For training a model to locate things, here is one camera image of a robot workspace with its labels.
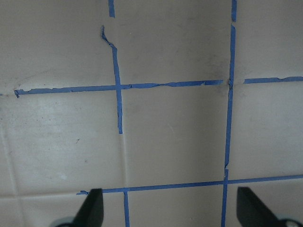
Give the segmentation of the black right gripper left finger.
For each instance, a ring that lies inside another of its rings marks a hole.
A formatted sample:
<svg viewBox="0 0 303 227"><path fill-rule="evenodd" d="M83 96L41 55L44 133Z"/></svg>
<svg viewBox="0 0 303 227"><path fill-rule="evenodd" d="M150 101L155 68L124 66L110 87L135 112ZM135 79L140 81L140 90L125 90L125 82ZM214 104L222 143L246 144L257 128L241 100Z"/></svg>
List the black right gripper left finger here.
<svg viewBox="0 0 303 227"><path fill-rule="evenodd" d="M102 189L92 189L77 212L74 227L100 227L104 220Z"/></svg>

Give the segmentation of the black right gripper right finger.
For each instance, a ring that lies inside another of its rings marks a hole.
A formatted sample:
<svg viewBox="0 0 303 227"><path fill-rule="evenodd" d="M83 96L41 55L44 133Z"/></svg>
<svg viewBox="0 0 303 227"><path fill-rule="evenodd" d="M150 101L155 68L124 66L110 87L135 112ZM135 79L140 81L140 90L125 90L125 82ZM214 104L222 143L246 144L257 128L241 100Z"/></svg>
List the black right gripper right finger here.
<svg viewBox="0 0 303 227"><path fill-rule="evenodd" d="M242 227L278 227L279 220L249 187L238 187L236 215Z"/></svg>

